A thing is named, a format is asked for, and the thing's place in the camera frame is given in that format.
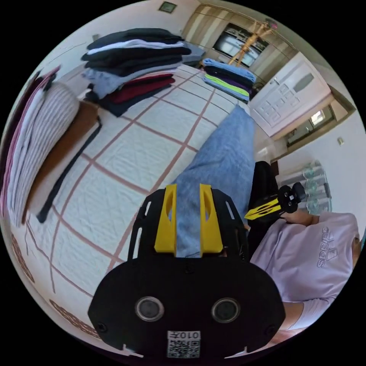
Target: hand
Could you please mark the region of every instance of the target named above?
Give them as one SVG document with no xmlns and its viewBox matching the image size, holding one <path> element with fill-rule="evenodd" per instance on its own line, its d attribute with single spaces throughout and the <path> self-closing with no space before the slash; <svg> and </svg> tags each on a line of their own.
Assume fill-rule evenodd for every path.
<svg viewBox="0 0 366 366">
<path fill-rule="evenodd" d="M 283 213 L 281 215 L 289 224 L 300 224 L 304 226 L 315 225 L 319 222 L 319 216 L 310 215 L 307 211 L 298 209 L 293 213 Z"/>
</svg>

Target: screw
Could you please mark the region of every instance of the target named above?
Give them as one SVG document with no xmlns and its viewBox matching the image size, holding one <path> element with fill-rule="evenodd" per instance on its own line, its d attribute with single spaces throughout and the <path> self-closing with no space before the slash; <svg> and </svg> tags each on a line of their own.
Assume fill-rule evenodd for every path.
<svg viewBox="0 0 366 366">
<path fill-rule="evenodd" d="M 101 333 L 105 333 L 107 331 L 107 326 L 103 323 L 98 323 L 98 330 L 101 332 Z"/>
<path fill-rule="evenodd" d="M 266 330 L 265 330 L 265 334 L 267 336 L 271 336 L 272 334 L 274 334 L 275 332 L 275 327 L 273 325 L 270 325 Z"/>
<path fill-rule="evenodd" d="M 190 265 L 186 265 L 185 273 L 189 275 L 193 272 L 194 272 L 193 268 Z"/>
</svg>

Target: stack of folded clothes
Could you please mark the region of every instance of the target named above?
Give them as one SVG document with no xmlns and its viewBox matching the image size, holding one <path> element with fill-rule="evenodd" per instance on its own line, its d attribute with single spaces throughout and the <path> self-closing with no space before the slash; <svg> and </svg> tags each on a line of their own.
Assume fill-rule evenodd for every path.
<svg viewBox="0 0 366 366">
<path fill-rule="evenodd" d="M 88 45 L 82 60 L 92 90 L 86 100 L 121 116 L 139 101 L 167 89 L 191 50 L 183 39 L 160 28 L 112 33 Z"/>
<path fill-rule="evenodd" d="M 5 133 L 0 204 L 2 216 L 7 213 L 15 227 L 24 222 L 29 207 L 36 207 L 35 214 L 37 207 L 43 213 L 45 204 L 51 207 L 46 201 L 53 200 L 71 165 L 100 129 L 97 107 L 85 108 L 66 85 L 55 82 L 58 70 L 43 76 L 37 72 L 30 80 Z M 39 187 L 35 203 L 32 192 L 39 193 Z"/>
<path fill-rule="evenodd" d="M 206 74 L 203 81 L 237 99 L 249 101 L 256 77 L 241 67 L 227 65 L 210 58 L 202 61 Z"/>
</svg>

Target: qr code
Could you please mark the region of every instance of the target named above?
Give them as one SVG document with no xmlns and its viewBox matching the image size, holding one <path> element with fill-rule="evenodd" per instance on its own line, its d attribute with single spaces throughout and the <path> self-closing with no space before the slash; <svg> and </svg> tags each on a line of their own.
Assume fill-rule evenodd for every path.
<svg viewBox="0 0 366 366">
<path fill-rule="evenodd" d="M 168 339 L 168 357 L 170 358 L 199 358 L 201 341 Z"/>
</svg>

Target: folded purple shirt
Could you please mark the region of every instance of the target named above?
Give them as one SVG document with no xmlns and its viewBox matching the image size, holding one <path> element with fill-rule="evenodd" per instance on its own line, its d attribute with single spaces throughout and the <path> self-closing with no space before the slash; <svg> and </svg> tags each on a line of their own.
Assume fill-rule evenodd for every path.
<svg viewBox="0 0 366 366">
<path fill-rule="evenodd" d="M 228 84 L 230 84 L 230 85 L 232 85 L 234 87 L 238 87 L 238 88 L 241 88 L 241 89 L 247 91 L 249 94 L 252 92 L 252 89 L 251 88 L 248 88 L 245 85 L 241 85 L 241 84 L 239 84 L 239 83 L 237 83 L 237 82 L 235 82 L 233 80 L 230 80 L 230 79 L 227 79 L 227 78 L 223 78 L 223 77 L 221 77 L 220 79 L 222 81 L 225 81 L 225 83 L 228 83 Z"/>
</svg>

